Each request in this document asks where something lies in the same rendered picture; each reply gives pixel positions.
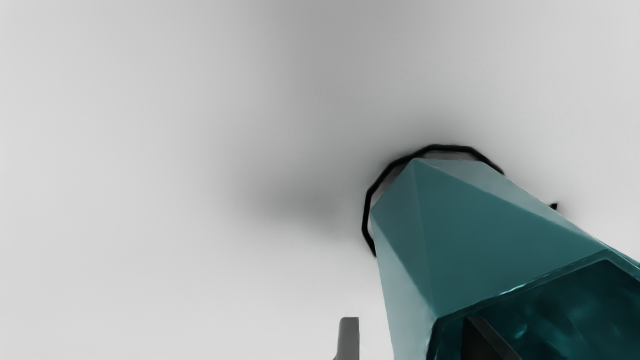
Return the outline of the teal faceted mug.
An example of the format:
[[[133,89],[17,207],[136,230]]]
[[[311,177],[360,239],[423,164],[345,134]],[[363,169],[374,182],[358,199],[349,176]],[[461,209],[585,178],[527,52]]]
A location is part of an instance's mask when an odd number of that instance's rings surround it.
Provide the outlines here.
[[[522,360],[640,360],[640,263],[487,164],[414,159],[370,218],[394,360],[462,360],[467,317]]]

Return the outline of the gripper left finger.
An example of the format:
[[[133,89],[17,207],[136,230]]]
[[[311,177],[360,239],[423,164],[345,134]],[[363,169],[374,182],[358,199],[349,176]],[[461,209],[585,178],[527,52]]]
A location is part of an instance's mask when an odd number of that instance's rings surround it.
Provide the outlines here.
[[[336,354],[333,360],[361,360],[359,317],[342,317],[338,325]]]

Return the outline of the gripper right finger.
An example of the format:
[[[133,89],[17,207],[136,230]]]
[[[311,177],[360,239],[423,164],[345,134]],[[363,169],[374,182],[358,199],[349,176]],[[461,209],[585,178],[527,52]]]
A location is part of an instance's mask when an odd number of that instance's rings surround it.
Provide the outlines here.
[[[484,317],[462,322],[461,360],[522,360]]]

